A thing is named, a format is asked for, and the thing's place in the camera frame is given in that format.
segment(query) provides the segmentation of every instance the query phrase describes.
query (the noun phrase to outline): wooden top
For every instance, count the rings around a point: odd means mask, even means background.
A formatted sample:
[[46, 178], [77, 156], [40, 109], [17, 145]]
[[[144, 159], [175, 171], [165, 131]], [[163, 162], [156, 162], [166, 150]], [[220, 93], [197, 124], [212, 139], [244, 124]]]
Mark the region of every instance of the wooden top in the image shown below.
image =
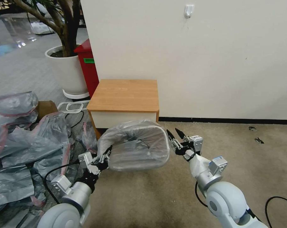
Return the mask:
[[102, 79], [89, 104], [89, 111], [157, 112], [157, 80]]

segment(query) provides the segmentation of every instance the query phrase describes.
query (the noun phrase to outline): black cable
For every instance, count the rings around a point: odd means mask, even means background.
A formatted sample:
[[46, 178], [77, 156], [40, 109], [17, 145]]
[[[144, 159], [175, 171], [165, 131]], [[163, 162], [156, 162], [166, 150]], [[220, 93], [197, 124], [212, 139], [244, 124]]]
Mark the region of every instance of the black cable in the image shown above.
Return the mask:
[[198, 194], [197, 194], [197, 186], [198, 186], [198, 182], [196, 182], [196, 184], [195, 184], [195, 195], [196, 195], [198, 201], [199, 201], [203, 206], [208, 207], [208, 205], [206, 205], [204, 202], [202, 202], [201, 199], [199, 198], [199, 196], [198, 196]]
[[82, 112], [82, 117], [81, 117], [81, 119], [80, 119], [76, 124], [74, 124], [73, 126], [71, 126], [71, 128], [75, 127], [75, 126], [76, 126], [77, 124], [79, 124], [79, 123], [81, 122], [81, 120], [83, 119], [84, 112], [83, 112], [83, 111], [81, 111], [81, 112]]
[[275, 199], [275, 198], [279, 198], [279, 199], [283, 199], [283, 200], [287, 201], [286, 198], [281, 197], [281, 196], [272, 196], [272, 197], [270, 197], [270, 198], [267, 200], [266, 205], [265, 205], [265, 214], [266, 214], [266, 218], [267, 218], [267, 221], [268, 221], [268, 223], [269, 223], [269, 227], [270, 227], [270, 228], [272, 228], [272, 225], [271, 225], [271, 223], [270, 223], [269, 216], [268, 216], [268, 204], [269, 204], [269, 202], [270, 202], [272, 199]]
[[52, 198], [55, 200], [55, 202], [56, 202], [57, 204], [59, 204], [59, 201], [57, 200], [57, 198], [55, 197], [55, 195], [51, 192], [51, 190], [48, 188], [48, 185], [47, 185], [47, 183], [46, 183], [46, 178], [47, 178], [47, 176], [48, 176], [50, 173], [52, 173], [53, 171], [56, 171], [56, 170], [58, 170], [58, 169], [60, 169], [60, 168], [66, 167], [66, 166], [75, 165], [75, 164], [79, 164], [79, 160], [78, 160], [78, 159], [77, 159], [76, 161], [72, 162], [72, 163], [69, 163], [69, 164], [66, 164], [66, 165], [63, 165], [63, 166], [59, 166], [59, 167], [57, 167], [57, 168], [52, 169], [51, 171], [49, 171], [49, 172], [45, 175], [45, 177], [44, 177], [44, 179], [43, 179], [43, 185], [45, 186], [46, 190], [49, 192], [49, 194], [52, 196]]

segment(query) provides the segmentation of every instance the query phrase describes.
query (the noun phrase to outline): reflective floor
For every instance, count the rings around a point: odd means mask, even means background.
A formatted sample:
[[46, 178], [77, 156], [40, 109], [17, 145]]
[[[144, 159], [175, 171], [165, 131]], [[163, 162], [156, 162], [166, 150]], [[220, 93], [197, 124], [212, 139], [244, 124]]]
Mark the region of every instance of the reflective floor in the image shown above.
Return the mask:
[[0, 17], [0, 56], [30, 45], [39, 37], [40, 35], [32, 32], [27, 18]]

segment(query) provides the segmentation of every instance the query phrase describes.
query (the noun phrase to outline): black baseboard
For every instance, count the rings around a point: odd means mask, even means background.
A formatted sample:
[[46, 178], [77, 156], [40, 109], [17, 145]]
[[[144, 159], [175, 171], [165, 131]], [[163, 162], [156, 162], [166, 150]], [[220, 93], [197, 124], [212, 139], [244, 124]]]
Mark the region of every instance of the black baseboard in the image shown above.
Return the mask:
[[159, 117], [159, 121], [166, 122], [202, 122], [228, 124], [287, 124], [287, 120], [275, 119], [223, 119], [223, 118], [190, 118], [190, 117]]

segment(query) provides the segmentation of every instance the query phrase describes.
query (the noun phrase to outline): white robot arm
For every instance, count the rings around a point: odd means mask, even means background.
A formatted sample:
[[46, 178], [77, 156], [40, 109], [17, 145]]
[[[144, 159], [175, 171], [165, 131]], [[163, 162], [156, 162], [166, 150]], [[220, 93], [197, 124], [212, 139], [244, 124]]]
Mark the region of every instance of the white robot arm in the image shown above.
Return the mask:
[[186, 136], [176, 129], [183, 140], [179, 143], [167, 130], [177, 155], [182, 155], [190, 164], [191, 174], [198, 182], [199, 190], [206, 198], [207, 207], [223, 228], [267, 228], [252, 213], [242, 191], [235, 185], [220, 181], [228, 162], [222, 157], [212, 161], [200, 156], [203, 138]]
[[41, 218], [37, 228], [80, 228], [90, 212], [89, 199], [95, 190], [95, 183], [100, 172], [108, 168], [108, 159], [112, 146], [99, 159], [93, 158], [90, 152], [78, 156], [82, 177], [75, 184], [64, 175], [55, 177], [51, 184], [63, 194], [61, 204], [50, 208]]

